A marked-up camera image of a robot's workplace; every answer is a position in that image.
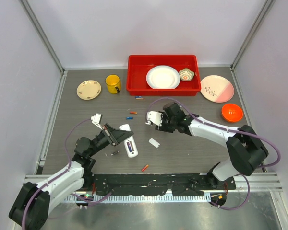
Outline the purple blue battery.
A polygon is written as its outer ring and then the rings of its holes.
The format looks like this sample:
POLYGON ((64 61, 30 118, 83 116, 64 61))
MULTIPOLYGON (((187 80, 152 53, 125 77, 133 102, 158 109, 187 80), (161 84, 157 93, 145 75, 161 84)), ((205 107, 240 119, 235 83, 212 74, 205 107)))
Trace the purple blue battery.
POLYGON ((131 142, 129 142, 129 141, 127 142, 127 147, 129 149, 129 152, 133 152, 134 151, 131 142))

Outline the white remote control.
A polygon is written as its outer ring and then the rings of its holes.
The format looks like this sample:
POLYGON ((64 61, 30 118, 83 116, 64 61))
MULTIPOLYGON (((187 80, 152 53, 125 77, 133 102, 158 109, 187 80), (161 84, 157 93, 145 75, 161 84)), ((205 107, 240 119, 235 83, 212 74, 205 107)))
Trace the white remote control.
MULTIPOLYGON (((119 129, 124 130, 124 131, 131 131, 130 126, 128 124, 121 125, 119 129)), ((137 150, 133 135, 127 138, 126 140, 124 140, 124 146, 127 152, 127 156, 129 158, 134 158, 138 156, 138 150, 137 150)))

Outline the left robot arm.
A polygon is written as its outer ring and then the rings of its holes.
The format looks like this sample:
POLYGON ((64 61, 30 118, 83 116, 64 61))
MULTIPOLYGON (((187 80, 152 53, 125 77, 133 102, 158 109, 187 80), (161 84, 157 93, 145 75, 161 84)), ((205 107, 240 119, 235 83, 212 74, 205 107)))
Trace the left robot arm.
POLYGON ((75 143, 74 156, 60 171, 39 182, 23 184, 8 217, 24 230, 39 230, 50 212, 76 190, 88 191, 93 184, 92 156, 108 145, 117 146, 130 139, 133 132, 128 124, 115 129, 102 126, 94 139, 81 137, 75 143))

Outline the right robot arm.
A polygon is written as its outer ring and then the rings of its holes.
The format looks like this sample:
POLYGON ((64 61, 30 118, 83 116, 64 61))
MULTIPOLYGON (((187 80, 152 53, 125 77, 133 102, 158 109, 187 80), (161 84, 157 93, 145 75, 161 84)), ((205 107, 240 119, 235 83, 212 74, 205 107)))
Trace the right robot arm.
POLYGON ((148 124, 155 124, 158 131, 178 131, 227 148, 229 158, 214 165, 207 173, 207 183, 212 189, 219 189, 225 180, 237 174, 250 176, 268 156, 268 150, 255 137, 250 126, 228 127, 207 121, 196 114, 185 114, 176 102, 163 106, 162 112, 147 112, 146 119, 148 124))

